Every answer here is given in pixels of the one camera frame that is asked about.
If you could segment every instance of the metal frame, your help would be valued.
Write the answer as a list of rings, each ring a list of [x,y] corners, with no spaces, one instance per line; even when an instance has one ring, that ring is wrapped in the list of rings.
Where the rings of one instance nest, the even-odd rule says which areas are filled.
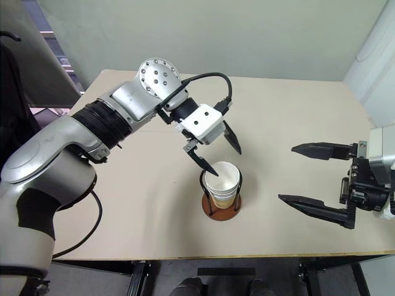
[[[128,274],[131,276],[131,279],[127,296],[142,295],[144,282],[151,271],[151,263],[145,261],[54,260],[54,262],[119,274]]]
[[[383,256],[385,255],[321,257],[314,260],[311,258],[302,258],[299,264],[299,278],[306,283],[309,296],[321,296],[317,272],[327,268],[351,265],[359,294],[361,296],[370,296],[364,273],[362,272],[359,262]]]

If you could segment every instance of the person's foot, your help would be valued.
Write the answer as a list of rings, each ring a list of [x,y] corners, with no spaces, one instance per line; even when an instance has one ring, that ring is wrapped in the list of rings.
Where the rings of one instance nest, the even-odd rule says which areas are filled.
[[[249,284],[248,296],[275,296],[261,279],[255,279]]]
[[[170,296],[201,296],[203,283],[198,277],[189,277],[182,281]]]

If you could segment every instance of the round brown base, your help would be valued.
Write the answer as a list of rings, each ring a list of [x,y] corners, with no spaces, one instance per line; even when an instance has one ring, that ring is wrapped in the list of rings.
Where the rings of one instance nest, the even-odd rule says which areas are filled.
[[[237,199],[235,199],[232,206],[230,206],[228,208],[218,208],[214,205],[214,202],[211,200],[211,197],[210,197],[210,203],[211,203],[211,209],[212,209],[212,215],[210,215],[210,208],[209,208],[209,204],[207,202],[207,197],[205,194],[203,194],[202,208],[203,208],[204,213],[207,215],[207,217],[209,217],[215,221],[226,221],[226,220],[232,219],[234,216],[236,216],[240,212],[241,196],[239,196],[239,207],[235,211],[235,202],[236,201],[237,201]]]

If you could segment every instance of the table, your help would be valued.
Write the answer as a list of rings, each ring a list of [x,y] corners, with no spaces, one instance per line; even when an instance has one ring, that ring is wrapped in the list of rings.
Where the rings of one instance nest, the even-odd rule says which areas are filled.
[[[72,112],[135,72],[104,70]],[[208,162],[229,161],[243,172],[243,207],[225,222],[201,208],[201,169],[183,152],[186,139],[159,117],[95,165],[103,204],[101,224],[67,260],[374,255],[395,252],[395,221],[357,211],[354,230],[308,217],[278,194],[297,194],[342,207],[339,192],[350,162],[313,160],[291,152],[305,142],[349,144],[368,139],[372,124],[342,82],[231,77],[233,105],[225,115],[242,155],[218,138],[197,153]],[[188,86],[200,103],[227,93],[219,78]],[[77,243],[98,214],[87,197],[55,215],[55,252]]]

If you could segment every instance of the white paper cup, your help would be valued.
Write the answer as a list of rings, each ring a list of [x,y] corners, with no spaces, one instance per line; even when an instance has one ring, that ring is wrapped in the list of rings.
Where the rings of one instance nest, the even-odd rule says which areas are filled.
[[[204,176],[207,190],[210,192],[214,204],[218,208],[232,206],[237,187],[240,182],[239,169],[228,162],[217,162],[212,167],[218,173],[218,177],[207,173]]]

